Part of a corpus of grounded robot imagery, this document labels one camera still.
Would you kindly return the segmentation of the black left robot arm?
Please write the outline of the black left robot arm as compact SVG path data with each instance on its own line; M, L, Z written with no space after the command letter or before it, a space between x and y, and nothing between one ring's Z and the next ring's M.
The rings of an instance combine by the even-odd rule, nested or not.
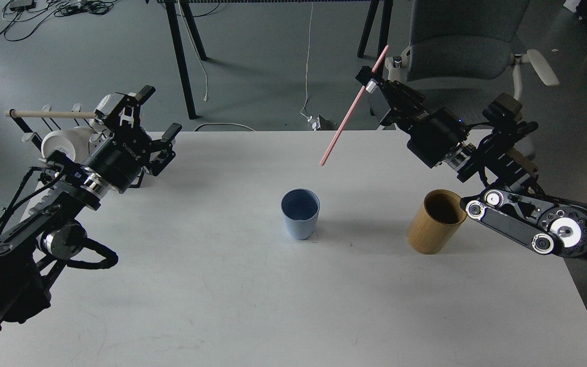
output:
M60 150L44 158L46 195L28 218L9 230L4 225L33 194L9 206L0 218L0 329L24 323L50 307L50 288L65 268L110 269L117 254L88 237L76 216L94 211L108 190L124 193L147 172L158 176L175 158L173 140L181 125L173 123L154 140L140 126L141 106L154 94L146 85L136 94L117 93L102 107L80 118L102 123L107 139L82 162Z

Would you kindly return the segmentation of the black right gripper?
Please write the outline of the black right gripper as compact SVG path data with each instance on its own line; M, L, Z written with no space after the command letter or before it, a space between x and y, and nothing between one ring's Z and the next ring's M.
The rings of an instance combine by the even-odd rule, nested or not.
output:
M407 147L424 164L433 168L468 137L468 128L450 110L431 113L425 96L401 82L384 82L368 66L361 66L358 81L369 93L368 104L380 127L395 125L409 134Z

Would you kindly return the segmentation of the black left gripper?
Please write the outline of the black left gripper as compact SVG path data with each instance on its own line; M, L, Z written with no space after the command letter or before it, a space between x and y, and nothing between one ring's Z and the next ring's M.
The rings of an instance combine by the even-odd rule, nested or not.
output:
M137 93L124 94L111 115L101 121L101 133L110 136L83 162L123 194L140 174L141 169L158 176L175 158L173 142L182 125L172 123L160 139L149 137L141 123L141 106L156 92L154 86L143 86Z

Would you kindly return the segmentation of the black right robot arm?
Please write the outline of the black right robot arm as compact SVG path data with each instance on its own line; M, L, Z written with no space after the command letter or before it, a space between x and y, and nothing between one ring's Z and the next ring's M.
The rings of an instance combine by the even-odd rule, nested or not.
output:
M446 163L461 182L479 174L484 190L460 202L469 218L535 253L587 261L587 204L546 195L536 169L514 148L538 128L522 121L518 100L501 93L491 102L483 116L492 131L473 145L467 142L473 125L446 108L427 111L419 91L387 81L366 66L356 80L370 93L379 124L408 133L406 146L424 164Z

